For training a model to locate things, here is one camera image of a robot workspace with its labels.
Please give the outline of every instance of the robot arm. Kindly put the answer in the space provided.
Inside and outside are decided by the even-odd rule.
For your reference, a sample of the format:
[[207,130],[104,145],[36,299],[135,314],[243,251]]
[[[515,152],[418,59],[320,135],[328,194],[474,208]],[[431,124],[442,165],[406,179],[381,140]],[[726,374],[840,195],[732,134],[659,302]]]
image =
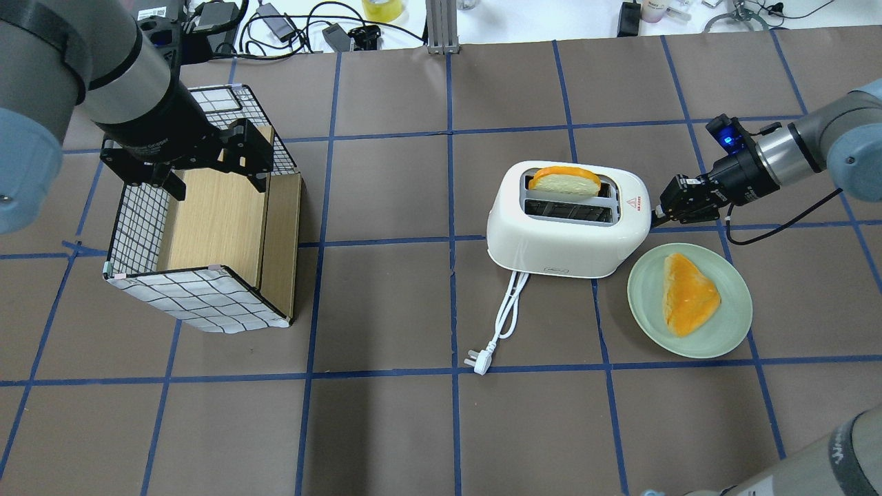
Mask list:
[[126,184],[183,199],[172,169],[207,167],[264,191],[272,145],[247,119],[226,130],[209,123],[177,77],[181,64],[212,55],[211,30],[186,27],[136,23],[117,0],[0,2],[0,234],[36,218],[80,103],[106,133],[102,160]]
[[786,127],[767,126],[756,140],[725,114],[706,128],[728,155],[694,179],[675,176],[653,211],[653,226],[714,221],[719,208],[744,205],[825,169],[850,196],[882,201],[882,79]]

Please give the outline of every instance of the wooden panel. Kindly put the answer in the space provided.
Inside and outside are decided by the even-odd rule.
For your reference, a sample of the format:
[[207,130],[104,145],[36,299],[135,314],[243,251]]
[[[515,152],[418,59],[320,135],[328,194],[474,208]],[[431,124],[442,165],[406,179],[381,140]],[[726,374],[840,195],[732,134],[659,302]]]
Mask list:
[[289,318],[294,316],[300,188],[299,173],[273,176],[266,208],[260,294]]
[[[272,142],[273,129],[259,129]],[[238,174],[194,169],[180,175],[187,198],[170,200],[159,270],[219,264],[259,287],[267,195]]]

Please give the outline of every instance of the white bottle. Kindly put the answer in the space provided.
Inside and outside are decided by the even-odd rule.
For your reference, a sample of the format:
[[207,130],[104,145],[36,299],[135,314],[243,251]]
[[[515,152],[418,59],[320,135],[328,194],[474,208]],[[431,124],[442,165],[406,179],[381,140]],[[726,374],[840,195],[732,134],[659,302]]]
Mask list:
[[664,17],[669,4],[670,0],[643,0],[640,6],[640,18],[646,22],[658,22]]

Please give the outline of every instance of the white toaster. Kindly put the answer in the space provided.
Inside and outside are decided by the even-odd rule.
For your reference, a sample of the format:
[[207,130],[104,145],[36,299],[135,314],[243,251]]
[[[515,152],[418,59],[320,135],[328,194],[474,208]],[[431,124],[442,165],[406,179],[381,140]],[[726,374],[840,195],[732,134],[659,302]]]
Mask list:
[[[601,179],[596,197],[527,189],[537,170],[565,165]],[[647,237],[652,208],[639,177],[620,169],[520,162],[508,169],[487,220],[487,247],[499,266],[530,274],[599,278],[616,271]]]

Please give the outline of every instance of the green plate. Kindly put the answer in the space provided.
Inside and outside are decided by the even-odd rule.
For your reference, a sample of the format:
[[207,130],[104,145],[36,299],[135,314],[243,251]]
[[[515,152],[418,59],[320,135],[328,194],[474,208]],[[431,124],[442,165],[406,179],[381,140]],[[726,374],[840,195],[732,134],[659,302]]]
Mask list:
[[[664,260],[681,252],[716,285],[720,308],[714,315],[685,337],[676,337],[664,321]],[[656,246],[646,252],[628,276],[628,305],[634,319],[662,348],[689,358],[714,358],[735,349],[751,328],[753,302],[741,275],[720,255],[688,243]]]

